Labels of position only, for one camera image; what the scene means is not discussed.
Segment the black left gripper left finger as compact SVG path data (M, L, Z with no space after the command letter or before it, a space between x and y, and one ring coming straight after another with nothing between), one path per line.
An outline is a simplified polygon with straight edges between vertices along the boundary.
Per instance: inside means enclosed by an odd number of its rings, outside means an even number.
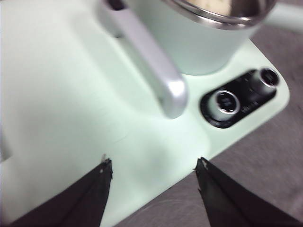
M99 227L112 179L112 160L108 158L63 192L12 222L9 226Z

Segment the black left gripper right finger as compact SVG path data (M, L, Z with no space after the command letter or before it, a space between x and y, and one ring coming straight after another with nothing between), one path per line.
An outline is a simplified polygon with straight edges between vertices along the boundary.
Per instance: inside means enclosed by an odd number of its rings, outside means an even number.
M212 227L301 227L303 223L249 191L201 157L195 173Z

